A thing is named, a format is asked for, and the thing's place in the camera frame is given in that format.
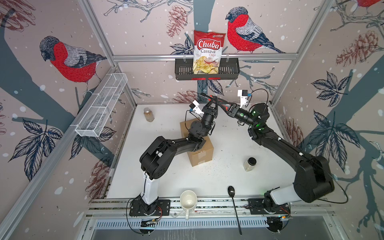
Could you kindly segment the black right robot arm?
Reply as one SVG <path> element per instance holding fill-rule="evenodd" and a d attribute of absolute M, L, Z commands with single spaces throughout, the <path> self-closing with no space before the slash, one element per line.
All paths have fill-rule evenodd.
<path fill-rule="evenodd" d="M 302 152 L 268 127 L 270 114 L 266 104 L 256 104 L 247 111 L 231 103 L 225 104 L 222 109 L 229 117 L 248 125 L 249 136 L 254 142 L 271 150 L 296 172 L 291 185 L 265 193 L 264 208 L 267 211 L 292 202 L 312 203 L 335 190 L 329 162 L 324 157 Z"/>

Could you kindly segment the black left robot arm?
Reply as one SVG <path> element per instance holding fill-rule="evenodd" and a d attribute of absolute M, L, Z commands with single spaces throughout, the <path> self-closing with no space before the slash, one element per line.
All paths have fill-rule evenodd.
<path fill-rule="evenodd" d="M 214 129 L 214 119 L 218 116 L 219 99 L 202 94 L 209 102 L 199 109 L 198 103 L 192 103 L 193 112 L 202 114 L 202 118 L 191 123 L 188 135 L 185 138 L 167 140 L 162 136 L 157 137 L 140 157 L 141 169 L 145 176 L 145 186 L 141 193 L 141 205 L 149 207 L 158 200 L 157 179 L 168 170 L 175 156 L 200 150 L 206 143 L 205 137 Z"/>

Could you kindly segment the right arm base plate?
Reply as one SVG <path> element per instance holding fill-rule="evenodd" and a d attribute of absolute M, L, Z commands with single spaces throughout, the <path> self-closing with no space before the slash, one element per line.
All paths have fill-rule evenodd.
<path fill-rule="evenodd" d="M 250 210 L 252 215 L 290 215 L 289 204 L 277 205 L 270 198 L 251 198 L 247 199 L 246 209 Z"/>

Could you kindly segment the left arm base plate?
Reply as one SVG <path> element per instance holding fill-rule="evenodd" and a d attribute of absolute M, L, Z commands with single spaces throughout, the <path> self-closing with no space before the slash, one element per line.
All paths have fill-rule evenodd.
<path fill-rule="evenodd" d="M 147 205 L 142 198 L 136 198 L 129 204 L 130 217 L 144 216 L 168 216 L 170 214 L 170 200 L 155 200 L 152 204 Z"/>

